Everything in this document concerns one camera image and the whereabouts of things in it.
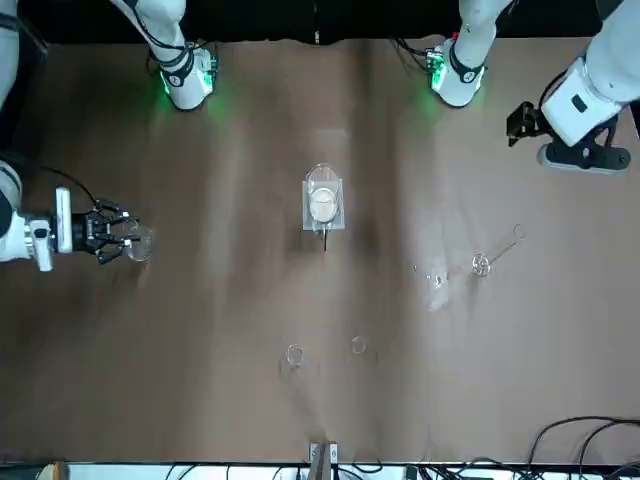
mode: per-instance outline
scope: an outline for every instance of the black cable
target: black cable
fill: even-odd
[[[555,77],[553,77],[553,80],[551,80],[549,82],[549,84],[544,87],[544,90],[542,91],[542,95],[540,95],[540,100],[538,100],[538,110],[540,110],[542,108],[542,103],[545,101],[545,99],[547,98],[547,94],[549,93],[549,91],[551,90],[551,88],[558,82],[558,80],[560,80],[565,74],[567,73],[566,70],[563,70],[562,72],[560,72],[558,75],[556,75]]]
[[[356,480],[364,480],[360,475],[358,475],[355,472],[352,472],[351,470],[347,470],[346,468],[342,468],[340,466],[338,466],[338,468],[336,469],[337,472],[344,472],[344,473],[348,473],[349,475],[351,475],[353,478],[355,478]]]
[[[508,470],[510,472],[512,472],[513,474],[518,474],[520,475],[521,478],[524,479],[529,479],[529,478],[537,478],[539,480],[544,480],[544,477],[542,475],[540,475],[537,472],[532,472],[531,469],[527,469],[525,471],[512,467],[510,465],[507,465],[505,463],[499,462],[498,460],[494,460],[493,458],[490,457],[477,457],[474,458],[473,460],[471,460],[470,462],[468,462],[464,467],[462,467],[461,469],[459,469],[457,472],[455,472],[456,477],[455,478],[461,478],[461,473],[465,470],[468,470],[469,468],[478,466],[477,464],[479,463],[490,463],[493,465],[497,465],[500,468],[504,469],[504,470]]]
[[[589,444],[593,439],[603,430],[607,430],[608,428],[619,426],[619,425],[627,425],[632,427],[640,428],[640,422],[637,420],[629,420],[629,419],[621,419],[617,421],[612,421],[609,423],[605,423],[604,425],[596,428],[591,434],[587,437],[587,439],[582,444],[582,448],[580,449],[580,456],[578,457],[578,475],[582,477],[582,469],[584,467],[584,457],[587,453],[587,448],[589,448]]]
[[[392,41],[396,42],[402,49],[406,50],[412,55],[417,55],[419,57],[427,56],[427,52],[425,52],[424,50],[418,50],[416,48],[413,48],[411,45],[407,43],[407,41],[404,38],[396,37],[396,38],[393,38]]]
[[[359,467],[355,463],[352,463],[351,466],[358,470],[360,473],[364,473],[365,475],[373,475],[374,473],[380,473],[383,469],[382,464],[378,461],[378,466],[372,470],[367,470],[365,468]]]
[[[418,72],[418,73],[423,72],[422,69],[416,69],[416,67],[407,63],[404,56],[402,55],[400,46],[397,43],[395,43],[393,40],[389,40],[389,42],[391,42],[391,46],[393,46],[393,49],[395,50],[396,55],[398,55],[400,62],[402,62],[402,68],[404,68],[404,71],[407,73],[407,75],[410,74],[411,71]]]
[[[177,467],[177,465],[174,463],[173,465],[171,465],[171,468],[169,469],[169,471],[167,472],[167,476],[164,477],[164,480],[169,480],[169,477],[171,476],[171,472],[173,472],[173,470]]]
[[[74,177],[72,177],[68,173],[63,172],[62,170],[58,170],[57,168],[53,168],[53,167],[47,167],[46,165],[40,165],[39,163],[36,163],[32,160],[28,160],[23,156],[18,155],[17,153],[14,153],[14,152],[0,152],[0,159],[4,160],[9,164],[22,165],[23,167],[39,168],[40,170],[44,170],[49,173],[54,173],[63,178],[66,178],[70,182],[76,184],[80,189],[84,191],[84,193],[87,194],[87,196],[91,200],[92,205],[95,205],[97,203],[96,197],[93,196],[93,194],[89,191],[87,187],[85,187],[82,184],[82,182],[80,182],[79,180],[76,180]]]
[[[634,462],[629,462],[629,463],[625,463],[624,465],[621,465],[620,467],[618,467],[616,470],[614,470],[613,472],[611,472],[609,475],[607,475],[606,477],[604,477],[604,480],[609,480],[612,478],[617,478],[618,474],[620,472],[623,472],[624,470],[626,470],[627,468],[633,468],[634,470],[640,472],[640,468],[638,468],[640,466],[640,462],[639,461],[634,461]]]
[[[192,470],[194,470],[198,465],[191,465],[189,468],[187,468],[184,472],[182,472],[182,474],[178,477],[177,480],[182,480],[184,477],[186,477],[189,472],[191,472]]]
[[[147,28],[147,26],[145,25],[145,23],[142,21],[142,19],[140,18],[140,15],[138,14],[138,11],[135,9],[135,7],[131,8],[131,11],[133,12],[133,16],[136,18],[136,22],[138,22],[138,26],[140,27],[140,29],[142,30],[142,32],[149,37],[149,41],[151,43],[153,43],[156,47],[160,47],[160,48],[168,48],[170,50],[184,50],[186,48],[186,45],[183,46],[178,46],[178,45],[169,45],[168,43],[164,43],[161,42],[160,40],[158,40],[156,37],[154,37],[153,35],[151,35],[151,32],[149,32],[149,29]]]
[[[273,474],[273,477],[271,477],[271,480],[276,480],[276,477],[282,470],[284,470],[284,467],[278,467],[278,470],[276,470],[276,473]]]
[[[415,48],[409,46],[409,44],[403,38],[393,38],[389,40],[396,48],[396,52],[401,56],[400,49],[404,50],[409,54],[409,58],[413,61],[413,63],[418,67],[418,70],[429,74],[429,70],[427,69],[426,64],[423,64],[420,59],[426,57],[426,52],[421,50],[416,50]]]

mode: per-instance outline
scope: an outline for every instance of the green led light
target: green led light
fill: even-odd
[[[444,77],[446,75],[447,66],[444,63],[436,68],[433,74],[431,74],[431,89],[434,92],[440,91],[440,87],[442,87],[442,82],[444,82]]]
[[[162,72],[160,72],[160,78],[162,79],[162,83],[164,85],[164,93],[166,93],[167,95],[171,95],[171,92],[169,91],[169,85],[167,84],[167,81],[164,79],[164,75],[162,75]]]

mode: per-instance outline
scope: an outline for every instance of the clear glass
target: clear glass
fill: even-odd
[[[478,277],[486,277],[491,273],[491,269],[505,253],[515,247],[527,236],[527,232],[521,224],[517,224],[513,229],[504,235],[489,251],[476,253],[471,260],[471,272]]]
[[[311,217],[318,223],[330,223],[340,208],[340,177],[329,164],[321,163],[307,173],[306,180]]]
[[[139,238],[139,241],[132,241],[125,250],[134,262],[146,262],[153,255],[154,232],[138,222],[132,223],[133,225],[127,233],[132,237]]]
[[[367,340],[362,335],[353,337],[351,340],[351,352],[354,355],[361,355],[367,349]]]
[[[287,348],[287,363],[291,368],[298,368],[302,365],[304,360],[304,352],[302,347],[297,343],[289,345]]]

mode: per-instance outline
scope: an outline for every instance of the transparent container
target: transparent container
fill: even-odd
[[[340,210],[340,177],[327,163],[307,173],[309,212],[314,222],[330,223]]]
[[[287,348],[287,363],[291,368],[299,368],[304,360],[304,351],[297,343],[289,345]]]
[[[354,355],[362,355],[367,349],[367,339],[362,335],[353,337],[351,340],[351,353]]]
[[[127,255],[134,262],[146,262],[153,255],[154,232],[138,222],[132,222],[127,232],[132,241],[126,246]]]

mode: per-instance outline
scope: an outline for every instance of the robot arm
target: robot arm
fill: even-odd
[[[625,169],[629,152],[611,142],[617,114],[640,98],[639,24],[640,2],[624,0],[585,54],[560,75],[557,89],[548,98],[543,94],[537,108],[524,102],[507,119],[509,145],[548,134],[553,142],[539,153],[545,165],[601,173]],[[598,144],[597,137],[605,131],[607,139]]]
[[[111,0],[149,44],[165,90],[180,110],[193,110],[213,92],[218,59],[185,41],[185,0]]]
[[[496,20],[512,0],[460,0],[462,28],[434,52],[440,59],[431,88],[453,107],[464,107],[480,88],[484,62],[496,38]]]
[[[53,254],[84,251],[100,264],[119,257],[140,236],[117,235],[113,227],[137,219],[106,200],[97,200],[87,213],[71,213],[71,195],[56,189],[56,209],[52,214],[25,214],[19,211],[22,182],[16,171],[0,161],[0,262],[35,259],[42,272],[53,270]]]

